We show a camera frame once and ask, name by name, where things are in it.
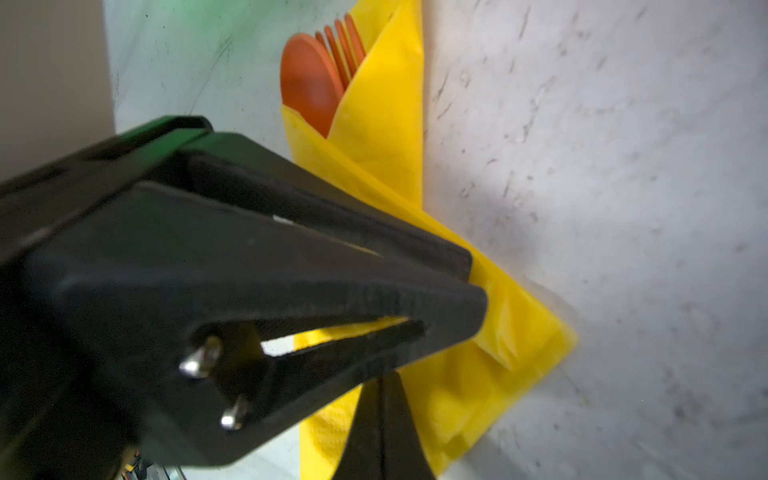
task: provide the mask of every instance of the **gray wall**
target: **gray wall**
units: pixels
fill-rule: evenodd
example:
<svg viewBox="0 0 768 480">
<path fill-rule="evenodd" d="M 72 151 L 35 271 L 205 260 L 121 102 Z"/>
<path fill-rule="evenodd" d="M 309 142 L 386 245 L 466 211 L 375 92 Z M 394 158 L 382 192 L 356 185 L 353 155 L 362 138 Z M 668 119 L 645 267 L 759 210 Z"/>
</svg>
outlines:
<svg viewBox="0 0 768 480">
<path fill-rule="evenodd" d="M 0 69 L 0 180 L 114 133 L 99 0 L 4 2 Z"/>
</svg>

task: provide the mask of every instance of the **orange plastic spoon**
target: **orange plastic spoon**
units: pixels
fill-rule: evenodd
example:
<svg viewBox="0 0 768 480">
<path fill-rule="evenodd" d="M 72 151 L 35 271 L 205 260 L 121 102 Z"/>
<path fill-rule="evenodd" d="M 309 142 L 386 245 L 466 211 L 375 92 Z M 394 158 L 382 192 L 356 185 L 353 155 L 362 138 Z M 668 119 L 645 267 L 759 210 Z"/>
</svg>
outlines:
<svg viewBox="0 0 768 480">
<path fill-rule="evenodd" d="M 328 136 L 344 87 L 328 51 L 306 33 L 291 37 L 283 49 L 280 92 L 284 105 L 298 111 L 322 136 Z"/>
</svg>

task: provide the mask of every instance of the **white surface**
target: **white surface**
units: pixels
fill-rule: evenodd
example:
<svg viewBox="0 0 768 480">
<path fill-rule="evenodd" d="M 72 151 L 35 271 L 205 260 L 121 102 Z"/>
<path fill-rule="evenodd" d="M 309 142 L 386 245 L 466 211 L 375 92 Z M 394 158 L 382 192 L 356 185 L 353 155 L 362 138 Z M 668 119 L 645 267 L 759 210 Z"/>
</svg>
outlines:
<svg viewBox="0 0 768 480">
<path fill-rule="evenodd" d="M 107 2 L 118 128 L 287 155 L 283 43 L 352 2 L 260 3 Z M 765 478 L 768 2 L 433 0 L 425 34 L 426 210 L 581 337 L 446 477 Z"/>
</svg>

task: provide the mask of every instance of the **screw head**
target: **screw head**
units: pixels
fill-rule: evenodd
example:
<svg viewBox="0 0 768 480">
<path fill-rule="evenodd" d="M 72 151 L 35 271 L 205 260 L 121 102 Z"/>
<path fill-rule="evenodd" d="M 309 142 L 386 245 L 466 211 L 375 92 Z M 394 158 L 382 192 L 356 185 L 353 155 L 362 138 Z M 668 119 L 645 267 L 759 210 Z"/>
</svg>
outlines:
<svg viewBox="0 0 768 480">
<path fill-rule="evenodd" d="M 235 431 L 243 428 L 243 422 L 248 414 L 248 399 L 245 395 L 238 395 L 234 405 L 224 410 L 221 415 L 221 428 L 225 430 Z"/>
<path fill-rule="evenodd" d="M 221 339 L 211 335 L 205 343 L 179 363 L 179 372 L 191 379 L 206 379 L 213 372 L 224 345 Z"/>
</svg>

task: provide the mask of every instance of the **yellow napkin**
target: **yellow napkin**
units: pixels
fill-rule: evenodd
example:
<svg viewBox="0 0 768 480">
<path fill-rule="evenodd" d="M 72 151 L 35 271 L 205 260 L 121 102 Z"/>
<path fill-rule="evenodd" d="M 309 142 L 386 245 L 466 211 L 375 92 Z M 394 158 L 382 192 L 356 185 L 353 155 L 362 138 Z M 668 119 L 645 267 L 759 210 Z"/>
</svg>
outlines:
<svg viewBox="0 0 768 480">
<path fill-rule="evenodd" d="M 469 281 L 488 294 L 481 331 L 399 370 L 426 458 L 439 475 L 574 347 L 576 335 L 487 257 L 422 211 L 421 0 L 359 0 L 350 11 L 368 55 L 327 139 L 283 107 L 293 160 L 348 194 L 472 252 Z M 335 327 L 296 336 L 297 349 L 381 328 Z M 301 477 L 333 476 L 360 388 L 300 426 Z"/>
</svg>

